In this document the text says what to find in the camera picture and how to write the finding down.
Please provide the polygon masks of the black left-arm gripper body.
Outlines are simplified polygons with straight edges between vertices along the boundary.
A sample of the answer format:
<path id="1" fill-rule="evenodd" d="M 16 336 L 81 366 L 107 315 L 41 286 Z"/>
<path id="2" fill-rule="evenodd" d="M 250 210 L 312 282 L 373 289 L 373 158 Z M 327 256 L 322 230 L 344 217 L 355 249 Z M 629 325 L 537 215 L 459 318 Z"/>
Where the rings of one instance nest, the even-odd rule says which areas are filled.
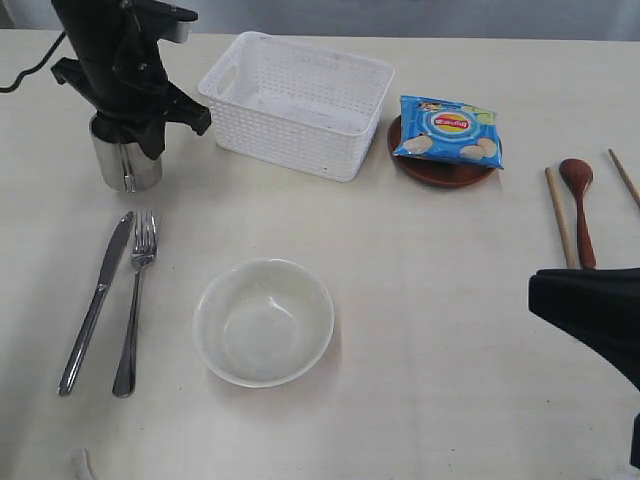
<path id="1" fill-rule="evenodd" d="M 63 30 L 76 54 L 51 71 L 99 112 L 142 112 L 160 102 L 170 83 L 158 41 L 135 31 L 121 1 L 54 1 Z"/>

